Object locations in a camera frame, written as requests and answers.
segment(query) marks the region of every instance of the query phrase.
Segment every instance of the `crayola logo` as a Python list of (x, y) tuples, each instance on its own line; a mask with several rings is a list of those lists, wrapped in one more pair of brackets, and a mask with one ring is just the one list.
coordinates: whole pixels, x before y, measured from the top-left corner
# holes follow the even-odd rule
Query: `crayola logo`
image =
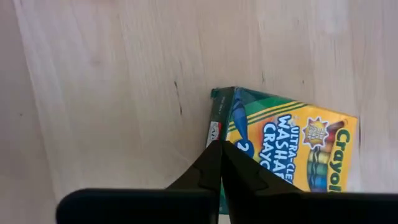
[(329, 178), (329, 191), (341, 192), (340, 174), (343, 167), (343, 158), (346, 145), (350, 141), (350, 134), (347, 129), (340, 129), (336, 135), (336, 150), (333, 153), (333, 158), (329, 162), (331, 168), (331, 176)]

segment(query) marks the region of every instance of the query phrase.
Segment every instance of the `wooden table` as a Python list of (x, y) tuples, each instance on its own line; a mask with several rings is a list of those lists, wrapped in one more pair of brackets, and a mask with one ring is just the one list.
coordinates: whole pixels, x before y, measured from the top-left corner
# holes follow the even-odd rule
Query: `wooden table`
[(202, 152), (210, 90), (359, 118), (349, 189), (398, 189), (398, 1), (0, 0), (0, 219), (83, 187), (159, 188)]

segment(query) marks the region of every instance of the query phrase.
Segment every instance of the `starburst badge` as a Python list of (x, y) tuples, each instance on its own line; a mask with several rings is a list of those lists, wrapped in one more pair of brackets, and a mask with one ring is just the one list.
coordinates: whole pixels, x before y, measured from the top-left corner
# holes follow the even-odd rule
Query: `starburst badge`
[(316, 120), (308, 118), (307, 126), (303, 129), (303, 144), (310, 145), (311, 149), (314, 149), (316, 146), (323, 147), (325, 145), (325, 138), (329, 135), (326, 131), (328, 123), (328, 121), (322, 121), (320, 117), (317, 117)]

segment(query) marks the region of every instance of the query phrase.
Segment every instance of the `crayon box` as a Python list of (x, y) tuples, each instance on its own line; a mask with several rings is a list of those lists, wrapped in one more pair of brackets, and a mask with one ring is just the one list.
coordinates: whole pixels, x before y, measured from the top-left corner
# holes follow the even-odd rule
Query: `crayon box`
[[(214, 89), (207, 145), (231, 141), (290, 184), (344, 192), (357, 119), (241, 87)], [(228, 214), (221, 188), (220, 213)]]

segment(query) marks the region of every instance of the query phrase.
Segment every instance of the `crayola crayon box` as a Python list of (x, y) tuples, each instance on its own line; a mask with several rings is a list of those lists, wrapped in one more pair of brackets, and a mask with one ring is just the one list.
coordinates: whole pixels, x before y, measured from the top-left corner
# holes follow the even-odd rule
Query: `crayola crayon box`
[[(231, 141), (304, 191), (344, 192), (357, 119), (240, 87), (214, 89), (207, 145)], [(220, 213), (228, 213), (223, 189)]]

